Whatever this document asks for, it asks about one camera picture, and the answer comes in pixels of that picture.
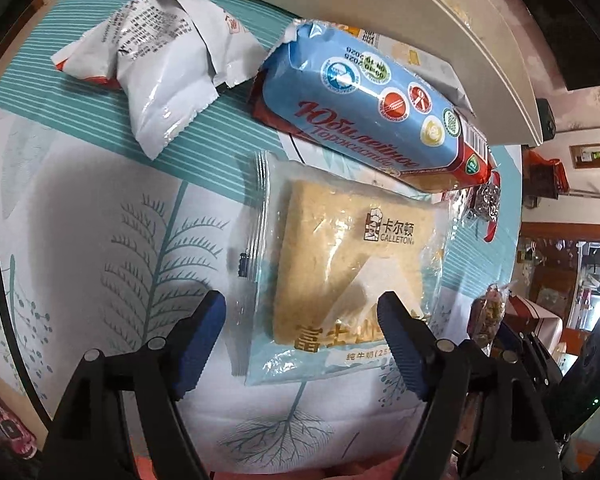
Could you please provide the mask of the clear cookie snack pack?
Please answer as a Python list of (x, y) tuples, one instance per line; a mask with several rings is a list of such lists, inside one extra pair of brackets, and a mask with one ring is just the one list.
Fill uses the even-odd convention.
[[(495, 238), (501, 196), (502, 179), (498, 170), (493, 170), (489, 181), (478, 186), (471, 194), (469, 217), (486, 226), (486, 234), (483, 237), (486, 244), (493, 242)], [(492, 283), (471, 304), (467, 333), (487, 356), (504, 320), (511, 288), (512, 283)]]

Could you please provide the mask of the Calleton bread clear pack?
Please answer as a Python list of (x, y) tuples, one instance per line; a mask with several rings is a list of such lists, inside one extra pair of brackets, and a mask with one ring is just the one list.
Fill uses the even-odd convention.
[(256, 175), (258, 216), (247, 249), (254, 283), (247, 385), (387, 365), (378, 298), (395, 292), (413, 318), (430, 320), (458, 225), (453, 205), (270, 152), (257, 154)]

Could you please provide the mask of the blue red biscuit pack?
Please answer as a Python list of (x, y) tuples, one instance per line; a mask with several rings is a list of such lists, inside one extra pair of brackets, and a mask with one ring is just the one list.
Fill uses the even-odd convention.
[(425, 79), (323, 21), (295, 20), (260, 67), (252, 114), (430, 193), (489, 181), (484, 135)]

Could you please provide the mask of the white silver snack packet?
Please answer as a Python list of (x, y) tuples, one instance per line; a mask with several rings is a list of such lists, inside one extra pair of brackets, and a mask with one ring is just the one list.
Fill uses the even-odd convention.
[(133, 136), (156, 159), (221, 86), (256, 76), (265, 57), (257, 38), (210, 0), (130, 0), (52, 61), (73, 78), (121, 88)]

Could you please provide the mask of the white plastic storage bin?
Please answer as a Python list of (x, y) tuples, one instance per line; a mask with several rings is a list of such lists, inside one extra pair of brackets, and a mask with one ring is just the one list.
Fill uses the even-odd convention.
[(521, 50), (490, 0), (263, 0), (302, 18), (369, 29), (448, 61), (493, 145), (542, 142)]

